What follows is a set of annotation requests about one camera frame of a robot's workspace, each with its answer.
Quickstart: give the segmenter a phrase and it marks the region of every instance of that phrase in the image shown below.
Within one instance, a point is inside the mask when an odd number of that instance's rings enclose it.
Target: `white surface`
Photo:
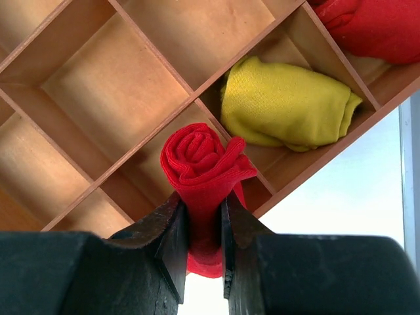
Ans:
[[[404,245],[398,110],[261,221],[277,233],[389,236]],[[221,278],[188,275],[180,315],[228,314]]]

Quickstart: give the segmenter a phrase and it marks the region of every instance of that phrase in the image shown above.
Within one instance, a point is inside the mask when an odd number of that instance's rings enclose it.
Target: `rolled yellow cloth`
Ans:
[[[240,60],[222,88],[222,124],[261,146],[305,152],[347,134],[362,99],[330,77],[258,57]]]

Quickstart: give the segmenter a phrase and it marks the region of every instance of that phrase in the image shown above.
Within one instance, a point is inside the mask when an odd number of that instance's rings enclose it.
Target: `folded cloth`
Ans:
[[[261,146],[305,152],[347,134],[362,99],[346,85],[289,64],[240,60],[222,88],[222,124]]]
[[[257,171],[241,154],[245,141],[234,137],[223,148],[205,123],[171,135],[161,153],[161,166],[188,208],[190,245],[187,268],[208,278],[222,276],[221,222],[217,208],[234,191],[245,207],[240,181]]]
[[[309,0],[331,36],[356,56],[420,61],[419,0]]]

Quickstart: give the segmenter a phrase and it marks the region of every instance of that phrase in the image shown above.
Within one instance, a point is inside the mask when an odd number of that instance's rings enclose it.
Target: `wooden partition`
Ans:
[[[173,191],[167,138],[204,122],[222,142],[223,75],[243,56],[298,65],[362,97],[348,135],[306,153],[247,146],[261,216],[420,86],[420,64],[358,58],[303,0],[16,0],[0,4],[1,230],[108,237]]]

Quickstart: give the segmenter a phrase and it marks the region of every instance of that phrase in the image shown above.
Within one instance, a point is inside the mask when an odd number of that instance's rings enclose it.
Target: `red sock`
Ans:
[[[242,154],[245,141],[234,137],[226,150],[205,123],[186,126],[169,137],[161,165],[188,208],[188,270],[208,278],[222,276],[221,222],[217,208],[233,190],[245,206],[240,181],[257,171]]]
[[[342,48],[392,64],[420,61],[420,0],[310,0]]]

